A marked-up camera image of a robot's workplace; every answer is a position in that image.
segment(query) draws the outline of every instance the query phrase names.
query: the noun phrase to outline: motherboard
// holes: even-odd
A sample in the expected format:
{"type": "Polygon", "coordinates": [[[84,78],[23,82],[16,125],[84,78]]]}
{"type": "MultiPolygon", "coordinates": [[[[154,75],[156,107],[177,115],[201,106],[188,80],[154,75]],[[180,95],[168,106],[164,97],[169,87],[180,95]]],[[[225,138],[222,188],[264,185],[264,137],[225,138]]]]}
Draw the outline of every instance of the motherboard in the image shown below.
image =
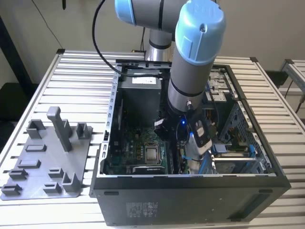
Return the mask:
{"type": "Polygon", "coordinates": [[[128,129],[121,150],[107,161],[108,174],[167,174],[166,142],[152,128],[128,129]]]}

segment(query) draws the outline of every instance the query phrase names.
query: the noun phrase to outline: aluminum slotted table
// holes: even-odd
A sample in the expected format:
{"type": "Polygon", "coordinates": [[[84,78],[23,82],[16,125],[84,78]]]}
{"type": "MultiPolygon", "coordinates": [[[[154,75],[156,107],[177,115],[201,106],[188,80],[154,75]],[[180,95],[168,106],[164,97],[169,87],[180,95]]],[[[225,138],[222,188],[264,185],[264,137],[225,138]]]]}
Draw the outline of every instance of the aluminum slotted table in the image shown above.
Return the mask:
{"type": "MultiPolygon", "coordinates": [[[[142,60],[142,53],[105,53],[115,59],[142,60]]],[[[231,66],[269,144],[282,165],[292,188],[250,223],[215,225],[169,225],[145,228],[305,228],[305,127],[283,99],[258,62],[250,58],[218,57],[215,64],[231,66]]],[[[92,170],[103,139],[113,71],[95,52],[65,51],[56,54],[36,93],[0,154],[0,187],[6,184],[28,135],[31,119],[51,125],[46,112],[61,108],[62,119],[70,125],[87,122],[93,127],[91,145],[77,198],[0,200],[0,226],[22,228],[104,228],[107,227],[97,200],[89,197],[92,170]]]]}

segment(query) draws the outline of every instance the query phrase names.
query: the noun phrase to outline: robotic arm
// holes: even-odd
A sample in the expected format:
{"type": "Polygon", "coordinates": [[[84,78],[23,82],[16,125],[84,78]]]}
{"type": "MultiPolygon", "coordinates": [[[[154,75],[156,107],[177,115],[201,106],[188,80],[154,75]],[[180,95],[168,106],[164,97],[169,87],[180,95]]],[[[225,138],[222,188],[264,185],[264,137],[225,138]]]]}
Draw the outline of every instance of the robotic arm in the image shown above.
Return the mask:
{"type": "Polygon", "coordinates": [[[214,59],[222,41],[226,20],[211,0],[115,0],[120,20],[129,24],[175,33],[170,107],[186,112],[200,104],[214,59]]]}

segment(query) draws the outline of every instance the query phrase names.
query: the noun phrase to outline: light blue joint cap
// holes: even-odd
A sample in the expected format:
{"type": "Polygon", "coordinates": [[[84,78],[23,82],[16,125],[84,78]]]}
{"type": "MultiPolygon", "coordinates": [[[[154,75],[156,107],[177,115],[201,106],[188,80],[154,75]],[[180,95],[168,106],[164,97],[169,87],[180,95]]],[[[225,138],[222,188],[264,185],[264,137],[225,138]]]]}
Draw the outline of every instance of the light blue joint cap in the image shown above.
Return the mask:
{"type": "Polygon", "coordinates": [[[190,64],[206,65],[220,51],[226,20],[211,0],[188,0],[181,8],[175,39],[180,55],[190,64]]]}
{"type": "Polygon", "coordinates": [[[131,25],[136,25],[132,9],[132,0],[115,0],[116,16],[131,25]]]}

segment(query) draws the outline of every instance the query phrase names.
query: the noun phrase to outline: white wall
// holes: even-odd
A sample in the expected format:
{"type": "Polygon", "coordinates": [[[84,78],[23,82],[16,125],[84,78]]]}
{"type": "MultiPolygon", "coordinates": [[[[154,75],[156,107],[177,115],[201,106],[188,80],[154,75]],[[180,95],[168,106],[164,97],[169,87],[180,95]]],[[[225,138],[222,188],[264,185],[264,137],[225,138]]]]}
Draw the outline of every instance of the white wall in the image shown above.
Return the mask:
{"type": "Polygon", "coordinates": [[[0,49],[0,89],[5,83],[15,83],[17,79],[2,50],[0,49]]]}
{"type": "MultiPolygon", "coordinates": [[[[99,0],[35,0],[64,48],[94,50],[92,18],[99,0]]],[[[285,58],[305,59],[305,0],[219,0],[227,16],[220,55],[256,56],[265,69],[278,70],[285,58]]],[[[0,15],[29,72],[39,81],[58,44],[31,0],[0,0],[0,15]]],[[[139,49],[142,29],[116,18],[114,0],[99,15],[97,40],[104,51],[139,49]]],[[[148,44],[148,33],[145,46],[148,44]]]]}

